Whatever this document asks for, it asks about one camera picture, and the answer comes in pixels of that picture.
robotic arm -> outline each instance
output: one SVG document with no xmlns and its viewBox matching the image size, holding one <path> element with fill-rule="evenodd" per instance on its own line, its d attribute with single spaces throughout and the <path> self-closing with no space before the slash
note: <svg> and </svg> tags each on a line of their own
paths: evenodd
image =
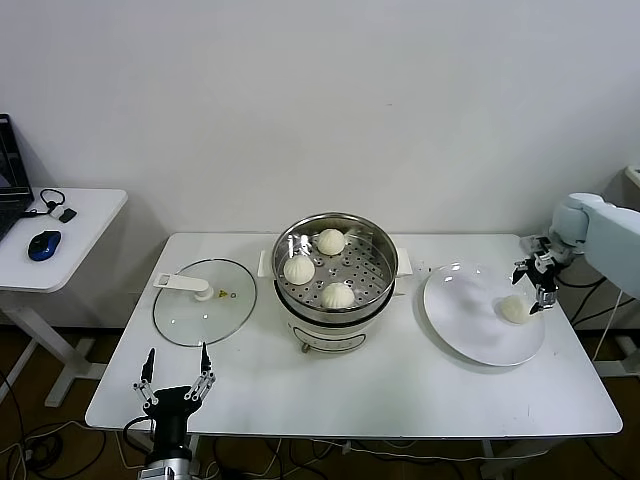
<svg viewBox="0 0 640 480">
<path fill-rule="evenodd" d="M 186 446 L 187 420 L 202 406 L 202 401 L 211 390 L 216 377 L 211 370 L 207 347 L 202 344 L 200 376 L 189 387 L 165 388 L 153 391 L 151 378 L 155 349 L 151 349 L 142 367 L 140 382 L 133 389 L 144 402 L 142 410 L 156 422 L 153 451 L 147 455 L 146 468 L 138 475 L 147 480 L 191 480 L 189 464 L 191 451 Z"/>
<path fill-rule="evenodd" d="M 640 213 L 635 210 L 573 193 L 555 208 L 548 237 L 523 240 L 529 257 L 516 262 L 513 283 L 526 275 L 536 287 L 531 314 L 555 304 L 556 275 L 582 254 L 611 283 L 640 298 Z"/>
</svg>

laptop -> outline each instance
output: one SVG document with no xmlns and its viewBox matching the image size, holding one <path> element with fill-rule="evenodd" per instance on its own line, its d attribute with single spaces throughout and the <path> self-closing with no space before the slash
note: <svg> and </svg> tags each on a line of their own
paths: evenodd
<svg viewBox="0 0 640 480">
<path fill-rule="evenodd" d="M 0 113 L 0 240 L 33 202 L 11 119 Z"/>
</svg>

lid handle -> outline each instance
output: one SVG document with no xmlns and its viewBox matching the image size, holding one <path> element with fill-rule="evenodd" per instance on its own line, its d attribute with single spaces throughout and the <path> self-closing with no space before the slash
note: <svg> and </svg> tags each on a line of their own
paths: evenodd
<svg viewBox="0 0 640 480">
<path fill-rule="evenodd" d="M 172 273 L 158 273 L 153 281 L 153 286 L 194 292 L 195 299 L 200 302 L 213 298 L 214 294 L 213 287 L 206 280 Z"/>
</svg>

white plate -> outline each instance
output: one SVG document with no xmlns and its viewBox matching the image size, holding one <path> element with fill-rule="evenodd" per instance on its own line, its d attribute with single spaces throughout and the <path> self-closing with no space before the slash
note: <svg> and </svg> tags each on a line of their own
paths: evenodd
<svg viewBox="0 0 640 480">
<path fill-rule="evenodd" d="M 524 325 L 509 322 L 498 304 L 514 294 L 525 296 L 527 304 L 535 303 L 506 275 L 485 266 L 454 263 L 429 277 L 424 307 L 438 335 L 461 354 L 487 365 L 518 365 L 542 346 L 544 312 Z"/>
</svg>

white robotic arm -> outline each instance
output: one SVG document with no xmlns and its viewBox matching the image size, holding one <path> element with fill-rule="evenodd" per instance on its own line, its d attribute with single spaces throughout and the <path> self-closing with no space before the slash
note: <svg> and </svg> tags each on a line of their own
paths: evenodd
<svg viewBox="0 0 640 480">
<path fill-rule="evenodd" d="M 554 278 L 576 255 L 628 295 L 640 298 L 640 213 L 573 193 L 553 213 L 549 237 L 528 238 L 530 256 L 516 263 L 513 283 L 525 274 L 537 290 L 531 313 L 556 301 Z"/>
<path fill-rule="evenodd" d="M 640 298 L 640 213 L 588 193 L 569 195 L 553 212 L 551 235 L 627 295 Z"/>
</svg>

